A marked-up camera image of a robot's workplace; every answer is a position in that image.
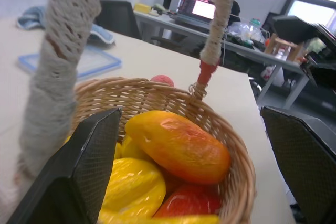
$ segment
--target white knitted cover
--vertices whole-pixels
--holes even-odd
[[[49,0],[47,39],[31,80],[19,138],[19,200],[52,154],[62,147],[70,130],[76,106],[76,66],[99,12],[99,0]]]
[[[220,59],[220,49],[224,28],[227,27],[231,14],[233,0],[214,0],[216,12],[211,23],[209,37],[201,51],[201,60],[209,65],[217,65]]]

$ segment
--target orange mango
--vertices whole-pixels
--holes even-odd
[[[229,171],[228,149],[175,113],[144,112],[129,119],[125,131],[160,166],[187,182],[218,184]]]

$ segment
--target laptop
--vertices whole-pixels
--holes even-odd
[[[177,14],[170,17],[179,22],[209,30],[215,10],[216,7],[211,0],[181,0]]]

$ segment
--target desk leg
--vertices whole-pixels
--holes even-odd
[[[143,22],[142,25],[142,40],[148,43],[152,42],[154,27],[150,24]]]
[[[160,38],[163,37],[163,32],[164,32],[164,29],[160,27],[159,35],[158,35]]]
[[[283,106],[284,109],[289,109],[293,103],[295,102],[296,98],[299,96],[303,88],[308,83],[309,78],[307,76],[302,76],[299,82],[296,84],[295,88],[290,92],[289,96],[285,101],[285,105]]]
[[[271,74],[271,76],[269,77],[268,81],[266,82],[265,86],[263,86],[262,92],[260,93],[258,99],[257,99],[257,104],[259,104],[262,99],[264,98],[267,90],[269,89],[269,87],[271,87],[273,80],[275,78],[275,76],[277,76],[278,72],[280,71],[281,66],[280,65],[276,65],[275,69],[273,70],[273,73]]]
[[[145,36],[145,23],[142,21],[138,21],[138,27],[139,27],[139,31],[140,31],[140,35],[141,35],[141,39],[144,40],[144,36]]]

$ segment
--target wicker basket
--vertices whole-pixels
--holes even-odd
[[[255,199],[255,170],[245,144],[232,126],[202,102],[202,95],[151,82],[147,79],[109,78],[85,82],[76,88],[79,102],[72,129],[90,115],[122,108],[119,139],[131,117],[149,110],[166,110],[185,116],[225,144],[232,157],[228,177],[220,184],[221,223],[249,223]]]

